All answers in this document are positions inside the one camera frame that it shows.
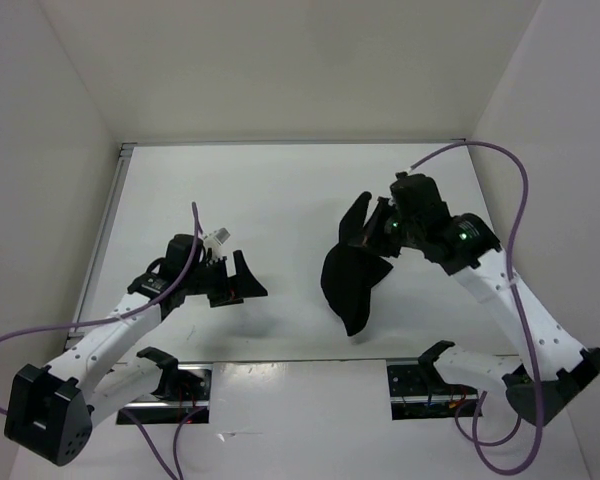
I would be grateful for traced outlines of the black skirt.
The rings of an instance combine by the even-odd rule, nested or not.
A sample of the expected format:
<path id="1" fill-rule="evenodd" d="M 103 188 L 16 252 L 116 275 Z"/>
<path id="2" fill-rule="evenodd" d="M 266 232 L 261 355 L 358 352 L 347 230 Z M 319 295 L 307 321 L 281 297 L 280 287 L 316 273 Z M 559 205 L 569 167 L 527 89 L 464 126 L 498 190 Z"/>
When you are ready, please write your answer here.
<path id="1" fill-rule="evenodd" d="M 370 200 L 370 192 L 361 193 L 340 220 L 338 241 L 327 253 L 320 277 L 327 304 L 344 324 L 348 337 L 366 327 L 372 289 L 393 269 L 383 258 L 349 244 L 364 226 Z"/>

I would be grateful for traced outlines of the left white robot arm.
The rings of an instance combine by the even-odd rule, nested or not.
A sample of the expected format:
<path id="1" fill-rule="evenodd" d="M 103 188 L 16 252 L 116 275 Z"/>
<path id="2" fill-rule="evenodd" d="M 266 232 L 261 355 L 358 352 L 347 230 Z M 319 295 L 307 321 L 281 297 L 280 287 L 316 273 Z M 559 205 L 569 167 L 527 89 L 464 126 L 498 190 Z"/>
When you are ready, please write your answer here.
<path id="1" fill-rule="evenodd" d="M 235 272 L 228 274 L 220 253 L 228 236 L 224 229 L 202 238 L 175 235 L 165 255 L 131 282 L 108 323 L 46 365 L 20 369 L 12 382 L 5 437 L 65 466 L 96 426 L 137 398 L 194 399 L 199 382 L 180 369 L 175 356 L 156 347 L 133 348 L 189 296 L 203 295 L 211 307 L 267 296 L 242 251 L 234 251 Z"/>

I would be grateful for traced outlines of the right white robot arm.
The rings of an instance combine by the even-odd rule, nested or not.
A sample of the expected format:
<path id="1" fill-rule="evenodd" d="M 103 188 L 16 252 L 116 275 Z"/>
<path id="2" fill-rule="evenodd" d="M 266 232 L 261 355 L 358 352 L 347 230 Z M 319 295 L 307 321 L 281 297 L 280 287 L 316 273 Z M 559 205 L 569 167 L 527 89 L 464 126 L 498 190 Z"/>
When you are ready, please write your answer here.
<path id="1" fill-rule="evenodd" d="M 542 305 L 510 265 L 499 239 L 478 216 L 453 216 L 441 200 L 399 203 L 362 193 L 340 222 L 339 238 L 377 284 L 403 248 L 440 266 L 491 315 L 516 350 L 514 359 L 479 354 L 441 340 L 418 358 L 430 393 L 466 385 L 503 395 L 527 423 L 546 426 L 597 376 L 600 348 L 587 348 Z"/>

